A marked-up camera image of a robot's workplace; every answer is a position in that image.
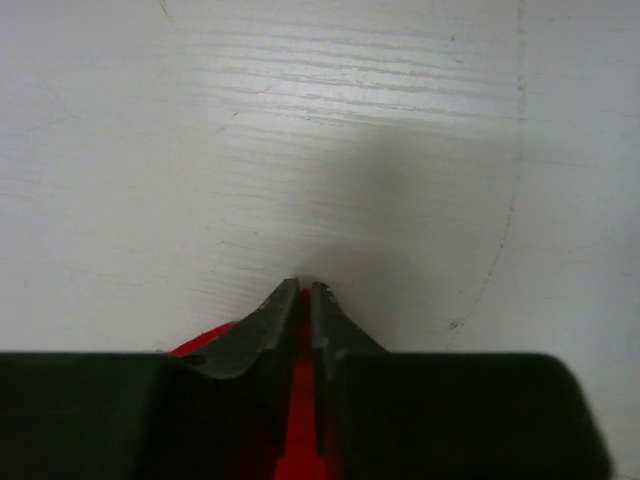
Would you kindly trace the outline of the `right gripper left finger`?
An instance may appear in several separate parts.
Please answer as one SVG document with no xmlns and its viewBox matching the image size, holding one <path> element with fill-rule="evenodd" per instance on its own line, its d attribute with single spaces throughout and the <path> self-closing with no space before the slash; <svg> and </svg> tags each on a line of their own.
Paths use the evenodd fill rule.
<svg viewBox="0 0 640 480">
<path fill-rule="evenodd" d="M 297 334 L 299 280 L 287 278 L 251 314 L 182 357 L 182 362 L 227 389 L 229 415 L 257 412 L 276 452 L 286 446 Z"/>
</svg>

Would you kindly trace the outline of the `red t shirt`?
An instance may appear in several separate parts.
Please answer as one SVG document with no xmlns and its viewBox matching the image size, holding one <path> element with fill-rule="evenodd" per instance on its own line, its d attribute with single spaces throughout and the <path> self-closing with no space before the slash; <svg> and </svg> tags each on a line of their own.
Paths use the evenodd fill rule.
<svg viewBox="0 0 640 480">
<path fill-rule="evenodd" d="M 237 321 L 204 332 L 173 350 L 180 364 L 171 417 L 166 425 L 165 466 L 160 479 L 323 479 L 326 468 L 315 451 L 314 386 L 311 366 L 310 294 L 300 287 L 297 334 L 285 450 L 276 452 L 257 412 L 227 415 L 229 392 L 182 362 L 182 357 L 224 333 Z"/>
</svg>

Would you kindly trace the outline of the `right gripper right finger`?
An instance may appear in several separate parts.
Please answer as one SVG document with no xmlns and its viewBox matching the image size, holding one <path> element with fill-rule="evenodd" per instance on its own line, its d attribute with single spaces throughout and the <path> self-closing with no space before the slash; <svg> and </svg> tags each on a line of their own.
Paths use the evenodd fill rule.
<svg viewBox="0 0 640 480">
<path fill-rule="evenodd" d="M 337 361 L 347 354 L 377 355 L 387 351 L 346 315 L 326 283 L 312 283 L 310 322 L 316 451 L 324 455 Z"/>
</svg>

